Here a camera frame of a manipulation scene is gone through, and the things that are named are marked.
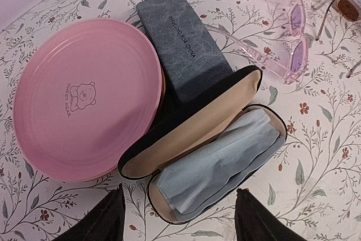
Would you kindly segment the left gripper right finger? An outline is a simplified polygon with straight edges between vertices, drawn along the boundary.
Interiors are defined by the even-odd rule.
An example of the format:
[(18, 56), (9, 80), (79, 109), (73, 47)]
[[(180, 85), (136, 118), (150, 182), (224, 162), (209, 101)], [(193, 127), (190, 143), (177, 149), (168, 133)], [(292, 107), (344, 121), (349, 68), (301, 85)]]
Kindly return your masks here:
[(238, 189), (235, 204), (237, 240), (299, 240), (248, 190)]

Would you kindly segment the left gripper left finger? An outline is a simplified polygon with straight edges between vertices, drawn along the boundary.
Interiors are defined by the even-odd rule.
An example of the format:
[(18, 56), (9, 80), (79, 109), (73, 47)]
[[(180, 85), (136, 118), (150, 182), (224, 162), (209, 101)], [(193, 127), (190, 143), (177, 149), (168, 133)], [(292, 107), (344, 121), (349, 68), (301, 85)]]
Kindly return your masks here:
[(109, 192), (80, 222), (58, 237), (58, 241), (123, 241), (125, 197), (121, 185)]

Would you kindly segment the light blue cleaning cloth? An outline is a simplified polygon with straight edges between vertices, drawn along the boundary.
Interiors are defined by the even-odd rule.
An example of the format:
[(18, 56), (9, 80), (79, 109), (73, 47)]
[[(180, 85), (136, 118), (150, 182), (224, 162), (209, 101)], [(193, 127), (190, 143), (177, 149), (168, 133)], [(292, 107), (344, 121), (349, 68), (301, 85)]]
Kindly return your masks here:
[(261, 108), (243, 114), (214, 141), (168, 165), (155, 182), (174, 215), (186, 222), (225, 197), (285, 143)]

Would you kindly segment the black beige glasses case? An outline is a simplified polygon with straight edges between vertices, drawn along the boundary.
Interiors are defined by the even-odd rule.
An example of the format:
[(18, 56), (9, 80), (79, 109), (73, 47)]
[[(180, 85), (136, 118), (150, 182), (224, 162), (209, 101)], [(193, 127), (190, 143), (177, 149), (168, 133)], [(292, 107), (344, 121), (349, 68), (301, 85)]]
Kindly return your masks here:
[(214, 141), (243, 114), (257, 108), (265, 110), (271, 117), (271, 123), (285, 133), (287, 139), (287, 129), (280, 116), (267, 106), (252, 104), (261, 81), (262, 71), (255, 65), (234, 72), (154, 126), (121, 156), (118, 171), (124, 178), (149, 177), (149, 202), (164, 221), (171, 224), (188, 222), (174, 222), (170, 207), (155, 186), (161, 172), (168, 165)]

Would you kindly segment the pink clear sunglasses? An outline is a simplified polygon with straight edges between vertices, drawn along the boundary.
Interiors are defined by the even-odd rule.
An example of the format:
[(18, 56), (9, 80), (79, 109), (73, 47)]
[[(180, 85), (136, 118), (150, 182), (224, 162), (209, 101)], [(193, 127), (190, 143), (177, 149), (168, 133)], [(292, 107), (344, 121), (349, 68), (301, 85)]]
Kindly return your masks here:
[(298, 81), (308, 66), (309, 42), (304, 33), (306, 14), (303, 0), (264, 1), (268, 11), (270, 11), (270, 4), (273, 4), (275, 6), (274, 11), (281, 9), (282, 14), (280, 16), (287, 16), (287, 22), (278, 26), (283, 30), (279, 37), (283, 45), (276, 51), (267, 52), (267, 49), (264, 49), (264, 52), (261, 53), (247, 39), (240, 40), (211, 25), (205, 27), (207, 30), (221, 34), (232, 41), (263, 70), (279, 77), (284, 84), (290, 85)]

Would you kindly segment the brown sunglasses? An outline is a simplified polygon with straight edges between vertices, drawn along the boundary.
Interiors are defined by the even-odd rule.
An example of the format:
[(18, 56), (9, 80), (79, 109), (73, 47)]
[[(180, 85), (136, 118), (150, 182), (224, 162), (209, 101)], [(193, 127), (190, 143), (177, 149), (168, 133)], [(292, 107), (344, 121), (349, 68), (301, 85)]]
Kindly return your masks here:
[(325, 8), (317, 26), (315, 42), (324, 42), (317, 56), (345, 69), (344, 76), (360, 75), (360, 5), (355, 0), (318, 0), (311, 11), (319, 14)]

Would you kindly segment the pink round plate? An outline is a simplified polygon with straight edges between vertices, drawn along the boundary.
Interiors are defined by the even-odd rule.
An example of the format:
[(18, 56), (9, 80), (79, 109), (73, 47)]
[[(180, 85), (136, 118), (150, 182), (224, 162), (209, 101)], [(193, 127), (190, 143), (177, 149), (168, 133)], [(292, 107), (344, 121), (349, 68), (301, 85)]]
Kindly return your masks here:
[(162, 71), (149, 39), (110, 19), (57, 32), (32, 56), (14, 100), (27, 162), (64, 182), (99, 178), (152, 124)]

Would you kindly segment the grey marbled glasses case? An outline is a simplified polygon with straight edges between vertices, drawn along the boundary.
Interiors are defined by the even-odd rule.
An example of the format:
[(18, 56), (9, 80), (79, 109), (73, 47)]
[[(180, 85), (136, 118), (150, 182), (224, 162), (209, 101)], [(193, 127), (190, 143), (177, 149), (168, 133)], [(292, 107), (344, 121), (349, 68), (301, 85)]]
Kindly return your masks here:
[(187, 0), (144, 0), (136, 10), (179, 104), (232, 74), (215, 40)]

